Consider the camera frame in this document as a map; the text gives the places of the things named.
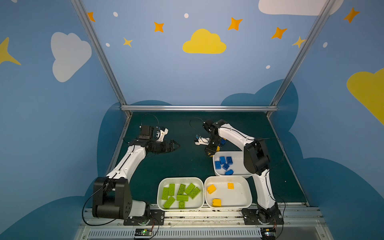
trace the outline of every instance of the robotic arm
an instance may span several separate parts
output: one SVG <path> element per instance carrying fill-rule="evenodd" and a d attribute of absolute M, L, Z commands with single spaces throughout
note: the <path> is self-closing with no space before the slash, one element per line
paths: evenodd
<path fill-rule="evenodd" d="M 269 224 L 273 223 L 274 219 L 280 219 L 281 213 L 273 196 L 269 179 L 270 157 L 264 140 L 258 141 L 236 130 L 224 120 L 213 122 L 208 119 L 203 123 L 203 127 L 210 133 L 209 138 L 202 140 L 203 144 L 207 145 L 205 152 L 208 156 L 217 152 L 223 138 L 244 152 L 244 166 L 252 174 L 257 191 L 258 221 L 261 224 Z"/>
<path fill-rule="evenodd" d="M 145 225 L 150 218 L 149 204 L 132 200 L 129 183 L 137 166 L 148 152 L 173 152 L 178 147 L 174 140 L 164 140 L 168 129 L 143 125 L 137 139 L 129 143 L 127 153 L 106 177 L 98 177 L 93 185 L 94 217 L 127 219 L 135 217 Z"/>

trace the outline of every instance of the white plastic bin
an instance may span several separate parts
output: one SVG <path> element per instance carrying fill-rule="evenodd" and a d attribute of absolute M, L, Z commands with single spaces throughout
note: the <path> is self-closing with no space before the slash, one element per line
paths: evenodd
<path fill-rule="evenodd" d="M 234 189 L 228 189 L 228 183 L 233 183 Z M 207 188 L 212 184 L 216 187 L 216 191 L 209 194 Z M 205 202 L 212 209 L 242 209 L 252 204 L 251 190 L 244 177 L 208 177 L 204 182 L 204 189 Z M 221 207 L 213 207 L 213 199 L 220 199 Z"/>
<path fill-rule="evenodd" d="M 245 178 L 249 178 L 252 176 L 250 172 L 244 167 L 244 152 L 243 151 L 235 151 L 235 152 L 217 152 L 213 156 L 213 164 L 216 176 L 227 176 L 225 175 L 225 170 L 221 165 L 221 169 L 215 168 L 215 161 L 220 161 L 220 157 L 225 157 L 225 162 L 227 162 L 227 157 L 232 157 L 233 164 L 229 165 L 228 170 L 232 169 L 233 174 L 231 176 L 242 176 Z"/>
<path fill-rule="evenodd" d="M 162 200 L 162 193 L 164 187 L 169 187 L 169 184 L 175 184 L 175 195 L 173 196 L 176 199 L 177 191 L 179 190 L 180 184 L 185 184 L 187 188 L 189 184 L 193 183 L 196 187 L 198 187 L 201 192 L 195 197 L 195 199 L 189 198 L 187 202 L 185 202 L 185 209 L 179 209 L 179 202 L 175 200 L 172 206 L 169 209 L 164 209 L 164 204 L 167 200 Z M 163 211 L 189 211 L 189 210 L 198 210 L 204 205 L 204 184 L 197 177 L 169 177 L 163 179 L 157 190 L 157 205 Z"/>

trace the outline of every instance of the dark green table surface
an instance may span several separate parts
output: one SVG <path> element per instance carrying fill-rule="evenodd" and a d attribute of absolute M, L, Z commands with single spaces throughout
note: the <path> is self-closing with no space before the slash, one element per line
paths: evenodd
<path fill-rule="evenodd" d="M 140 133 L 141 120 L 144 125 L 157 126 L 157 120 L 144 112 L 134 112 L 130 121 L 125 141 L 129 142 Z M 154 155 L 148 153 L 137 167 L 130 181 L 132 197 L 135 200 L 156 203 L 157 188 L 161 180 L 167 177 L 198 177 L 203 182 L 207 177 L 214 176 L 212 158 L 206 156 L 205 145 L 197 146 L 194 139 L 196 130 L 189 126 L 189 120 L 193 117 L 213 121 L 226 120 L 237 130 L 260 138 L 271 138 L 266 140 L 269 154 L 271 156 L 271 167 L 278 164 L 283 156 L 282 150 L 275 138 L 273 130 L 264 113 L 229 113 L 229 112 L 151 112 L 160 122 L 160 126 L 166 127 L 169 132 L 165 139 L 174 139 L 181 145 L 175 152 Z M 203 137 L 209 137 L 202 127 L 202 121 L 193 119 L 191 125 L 195 127 Z M 118 162 L 126 153 L 128 144 L 122 145 Z M 221 151 L 240 151 L 238 147 L 226 142 Z M 279 195 L 285 202 L 306 202 L 288 162 L 284 158 L 270 172 L 271 185 L 277 202 L 282 202 Z M 256 203 L 257 194 L 252 177 L 248 178 L 251 188 L 253 202 Z"/>

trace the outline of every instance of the small green square brick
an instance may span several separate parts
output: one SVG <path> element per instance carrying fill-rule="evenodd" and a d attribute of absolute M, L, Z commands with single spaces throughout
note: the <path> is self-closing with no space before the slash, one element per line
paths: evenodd
<path fill-rule="evenodd" d="M 195 189 L 195 185 L 193 185 L 193 183 L 191 183 L 191 184 L 186 188 L 185 193 L 189 195 L 194 189 Z"/>
<path fill-rule="evenodd" d="M 194 199 L 199 193 L 200 193 L 200 189 L 198 187 L 196 187 L 190 194 L 189 196 Z"/>
<path fill-rule="evenodd" d="M 164 209 L 169 209 L 172 204 L 175 202 L 175 198 L 174 197 L 170 197 L 166 203 L 164 204 Z"/>
<path fill-rule="evenodd" d="M 183 195 L 185 191 L 185 184 L 180 184 L 179 191 L 177 192 L 178 195 Z"/>
<path fill-rule="evenodd" d="M 179 209 L 185 209 L 185 202 L 179 202 Z"/>
<path fill-rule="evenodd" d="M 163 195 L 161 195 L 162 200 L 168 200 L 168 188 L 163 188 Z"/>
<path fill-rule="evenodd" d="M 168 196 L 174 196 L 174 195 L 175 195 L 175 184 L 171 183 L 168 189 Z"/>
<path fill-rule="evenodd" d="M 182 201 L 182 202 L 188 202 L 188 198 L 189 196 L 188 195 L 177 195 L 176 196 L 176 200 L 177 201 Z"/>

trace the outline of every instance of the blue block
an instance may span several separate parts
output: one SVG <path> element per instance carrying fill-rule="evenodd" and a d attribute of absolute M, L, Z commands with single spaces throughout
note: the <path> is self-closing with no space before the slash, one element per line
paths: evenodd
<path fill-rule="evenodd" d="M 225 157 L 220 157 L 220 164 L 225 164 Z"/>
<path fill-rule="evenodd" d="M 228 164 L 226 164 L 226 163 L 224 163 L 224 165 L 223 165 L 223 168 L 224 168 L 225 170 L 228 170 L 228 168 L 229 168 L 229 165 L 228 165 Z"/>
<path fill-rule="evenodd" d="M 220 161 L 215 161 L 215 168 L 221 169 Z"/>
<path fill-rule="evenodd" d="M 229 171 L 226 171 L 225 174 L 226 174 L 226 175 L 232 175 L 232 174 L 233 174 L 233 170 L 231 169 L 231 170 L 229 170 Z"/>
<path fill-rule="evenodd" d="M 232 165 L 233 164 L 232 157 L 227 157 L 227 164 L 228 165 Z"/>

